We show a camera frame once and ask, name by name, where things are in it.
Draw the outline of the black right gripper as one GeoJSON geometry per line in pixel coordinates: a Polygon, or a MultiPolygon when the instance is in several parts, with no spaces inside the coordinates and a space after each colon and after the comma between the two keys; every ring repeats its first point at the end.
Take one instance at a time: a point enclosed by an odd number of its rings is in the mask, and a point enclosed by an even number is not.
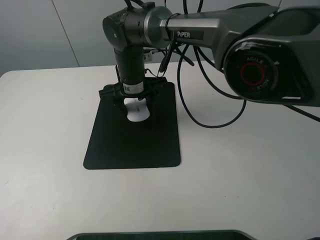
{"type": "Polygon", "coordinates": [[[159,91],[167,83],[165,77],[145,77],[140,83],[129,85],[121,82],[108,84],[99,91],[101,99],[112,97],[115,107],[126,117],[128,115],[127,107],[124,103],[126,98],[146,99],[146,105],[151,118],[156,117],[157,99],[159,91]]]}

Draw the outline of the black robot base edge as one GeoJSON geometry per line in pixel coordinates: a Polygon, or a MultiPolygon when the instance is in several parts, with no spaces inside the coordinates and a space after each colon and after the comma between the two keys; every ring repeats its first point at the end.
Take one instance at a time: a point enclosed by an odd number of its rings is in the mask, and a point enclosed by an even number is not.
{"type": "Polygon", "coordinates": [[[78,233],[70,240],[253,240],[239,230],[78,233]]]}

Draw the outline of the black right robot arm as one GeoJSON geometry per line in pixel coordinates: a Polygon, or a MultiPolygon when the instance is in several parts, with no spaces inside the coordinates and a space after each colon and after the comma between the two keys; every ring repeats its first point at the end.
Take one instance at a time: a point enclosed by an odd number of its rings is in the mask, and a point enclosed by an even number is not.
{"type": "Polygon", "coordinates": [[[154,91],[145,77],[144,48],[180,45],[210,49],[214,67],[224,73],[239,99],[284,106],[320,105],[320,9],[279,10],[263,3],[226,10],[173,14],[153,2],[128,1],[103,19],[112,45],[118,83],[105,88],[125,98],[154,91]]]}

